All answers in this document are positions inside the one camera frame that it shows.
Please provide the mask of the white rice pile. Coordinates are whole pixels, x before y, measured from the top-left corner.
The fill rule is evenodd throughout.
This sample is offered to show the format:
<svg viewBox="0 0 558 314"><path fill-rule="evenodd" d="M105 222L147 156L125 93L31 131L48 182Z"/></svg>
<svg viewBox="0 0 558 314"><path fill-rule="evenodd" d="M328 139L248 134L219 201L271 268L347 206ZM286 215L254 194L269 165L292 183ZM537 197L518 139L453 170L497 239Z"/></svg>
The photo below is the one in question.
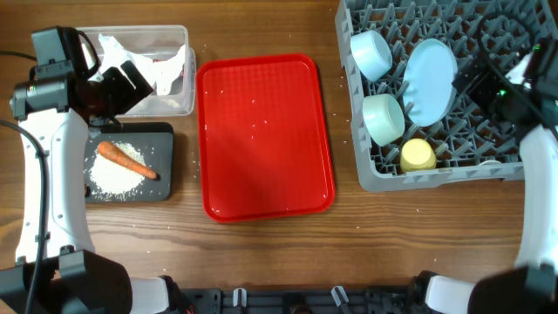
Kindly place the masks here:
<svg viewBox="0 0 558 314"><path fill-rule="evenodd" d="M150 168L145 163L143 154L132 144L123 142L112 142L112 144L115 144L132 159ZM92 166L86 171L86 174L90 180L91 197L98 201L124 201L126 198L142 195L140 188L148 179L105 159L99 154L98 147L92 159Z"/></svg>

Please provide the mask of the light blue plate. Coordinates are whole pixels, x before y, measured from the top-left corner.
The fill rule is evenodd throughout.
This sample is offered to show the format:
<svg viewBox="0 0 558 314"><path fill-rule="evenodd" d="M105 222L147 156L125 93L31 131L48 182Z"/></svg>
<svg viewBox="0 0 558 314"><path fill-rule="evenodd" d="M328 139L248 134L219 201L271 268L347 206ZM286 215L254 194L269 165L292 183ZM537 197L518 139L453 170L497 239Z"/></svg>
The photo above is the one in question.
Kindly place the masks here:
<svg viewBox="0 0 558 314"><path fill-rule="evenodd" d="M438 39L426 39L418 44L408 59L403 93L411 122L430 126L448 113L456 97L453 81L458 65L452 50Z"/></svg>

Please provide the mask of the orange carrot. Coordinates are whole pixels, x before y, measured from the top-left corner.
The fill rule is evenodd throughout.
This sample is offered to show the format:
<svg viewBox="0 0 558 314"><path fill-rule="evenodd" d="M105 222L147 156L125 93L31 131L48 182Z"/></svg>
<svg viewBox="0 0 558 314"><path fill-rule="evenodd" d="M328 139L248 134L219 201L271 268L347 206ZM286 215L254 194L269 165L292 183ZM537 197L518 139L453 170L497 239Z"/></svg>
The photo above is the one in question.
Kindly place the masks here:
<svg viewBox="0 0 558 314"><path fill-rule="evenodd" d="M120 150L115 144L112 144L109 141L100 142L98 144L98 152L105 159L116 163L130 171L133 171L136 174L141 174L142 176L150 180L157 180L159 178L159 175L152 169L132 159L130 156Z"/></svg>

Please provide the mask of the green bowl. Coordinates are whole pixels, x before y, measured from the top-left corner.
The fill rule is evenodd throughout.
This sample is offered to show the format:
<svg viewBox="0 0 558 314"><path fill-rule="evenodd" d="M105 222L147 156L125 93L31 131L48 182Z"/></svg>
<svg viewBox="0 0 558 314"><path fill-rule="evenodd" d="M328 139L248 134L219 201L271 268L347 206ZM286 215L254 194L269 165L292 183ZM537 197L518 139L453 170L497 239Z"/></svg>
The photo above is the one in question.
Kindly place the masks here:
<svg viewBox="0 0 558 314"><path fill-rule="evenodd" d="M364 125L372 140L384 147L403 136L405 117L390 94L367 96L363 101Z"/></svg>

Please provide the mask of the light blue bowl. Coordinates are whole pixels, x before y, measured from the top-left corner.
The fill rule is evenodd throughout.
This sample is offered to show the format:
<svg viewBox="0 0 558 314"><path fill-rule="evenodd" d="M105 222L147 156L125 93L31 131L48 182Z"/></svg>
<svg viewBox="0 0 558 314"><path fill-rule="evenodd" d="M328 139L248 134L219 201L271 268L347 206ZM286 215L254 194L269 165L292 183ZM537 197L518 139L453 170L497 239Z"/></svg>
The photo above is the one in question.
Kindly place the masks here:
<svg viewBox="0 0 558 314"><path fill-rule="evenodd" d="M359 71L371 82L381 79L392 67L389 45L377 31L353 36L350 51Z"/></svg>

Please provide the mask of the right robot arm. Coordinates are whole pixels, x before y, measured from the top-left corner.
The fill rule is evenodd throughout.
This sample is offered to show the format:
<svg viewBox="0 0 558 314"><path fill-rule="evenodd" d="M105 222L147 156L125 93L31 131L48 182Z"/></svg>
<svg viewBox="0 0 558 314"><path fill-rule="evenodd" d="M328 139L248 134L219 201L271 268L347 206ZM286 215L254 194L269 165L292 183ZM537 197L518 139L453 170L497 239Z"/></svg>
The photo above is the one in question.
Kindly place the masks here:
<svg viewBox="0 0 558 314"><path fill-rule="evenodd" d="M557 42L541 38L514 68L498 71L486 50L456 86L489 117L511 122L525 175L521 245L514 269L467 283L423 271L406 292L408 311L555 313L557 311Z"/></svg>

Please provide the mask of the white plastic spoon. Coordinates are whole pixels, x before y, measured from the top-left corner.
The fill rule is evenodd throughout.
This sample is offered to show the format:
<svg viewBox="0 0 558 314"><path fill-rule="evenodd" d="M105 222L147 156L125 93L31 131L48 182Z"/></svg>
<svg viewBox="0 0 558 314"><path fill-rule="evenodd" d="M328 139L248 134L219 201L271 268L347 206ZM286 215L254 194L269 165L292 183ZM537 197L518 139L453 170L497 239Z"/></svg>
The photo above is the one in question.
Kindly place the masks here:
<svg viewBox="0 0 558 314"><path fill-rule="evenodd" d="M480 167L484 167L484 166L499 166L502 163L500 161L497 160L485 160L482 161L478 166Z"/></svg>

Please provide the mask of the white napkin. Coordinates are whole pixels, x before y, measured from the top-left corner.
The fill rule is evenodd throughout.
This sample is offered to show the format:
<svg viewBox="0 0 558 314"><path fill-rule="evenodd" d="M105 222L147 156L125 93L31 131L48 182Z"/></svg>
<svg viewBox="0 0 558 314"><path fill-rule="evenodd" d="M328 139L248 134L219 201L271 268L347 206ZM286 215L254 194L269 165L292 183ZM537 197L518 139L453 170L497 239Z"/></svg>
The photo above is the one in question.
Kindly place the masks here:
<svg viewBox="0 0 558 314"><path fill-rule="evenodd" d="M173 82L164 85L158 85L155 82L155 75L153 73L154 59L126 50L113 36L99 34L99 42L104 51L104 57L99 68L101 73L104 73L111 67L120 68L126 61L131 61L149 85L155 87L157 95L164 96L171 93ZM171 58L182 58L186 62L186 46L182 45L177 54Z"/></svg>

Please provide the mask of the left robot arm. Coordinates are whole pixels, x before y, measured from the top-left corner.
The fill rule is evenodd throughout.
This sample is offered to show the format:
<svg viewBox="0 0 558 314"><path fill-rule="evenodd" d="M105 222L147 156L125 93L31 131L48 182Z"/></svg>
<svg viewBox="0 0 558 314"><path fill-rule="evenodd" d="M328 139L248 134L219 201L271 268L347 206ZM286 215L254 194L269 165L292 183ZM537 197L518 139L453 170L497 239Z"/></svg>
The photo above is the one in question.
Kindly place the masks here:
<svg viewBox="0 0 558 314"><path fill-rule="evenodd" d="M90 125L105 125L152 92L131 62L100 81L84 32L55 26L32 34L35 65L10 99L9 128L24 145L24 225L1 298L18 313L191 313L169 276L132 279L98 255L85 213L84 156Z"/></svg>

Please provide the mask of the red strawberry wrapper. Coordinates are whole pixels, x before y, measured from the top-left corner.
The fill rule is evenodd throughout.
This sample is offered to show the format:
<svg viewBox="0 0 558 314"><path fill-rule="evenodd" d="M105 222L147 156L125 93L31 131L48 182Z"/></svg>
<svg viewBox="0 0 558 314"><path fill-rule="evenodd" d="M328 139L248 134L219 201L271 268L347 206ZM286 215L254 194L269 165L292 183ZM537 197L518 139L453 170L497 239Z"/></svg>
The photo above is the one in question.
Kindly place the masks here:
<svg viewBox="0 0 558 314"><path fill-rule="evenodd" d="M182 58L170 58L168 60L156 60L153 63L155 82L158 85L174 82L183 72L185 61Z"/></svg>

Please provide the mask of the yellow cup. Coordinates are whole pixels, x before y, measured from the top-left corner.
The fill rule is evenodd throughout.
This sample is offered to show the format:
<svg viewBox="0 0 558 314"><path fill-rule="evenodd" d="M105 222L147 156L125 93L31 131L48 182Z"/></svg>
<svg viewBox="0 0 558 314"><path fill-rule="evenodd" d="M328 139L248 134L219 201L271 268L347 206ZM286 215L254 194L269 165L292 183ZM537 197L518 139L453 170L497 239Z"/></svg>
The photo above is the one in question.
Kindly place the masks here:
<svg viewBox="0 0 558 314"><path fill-rule="evenodd" d="M402 147L400 167L404 173L430 170L436 167L436 156L426 140L408 140Z"/></svg>

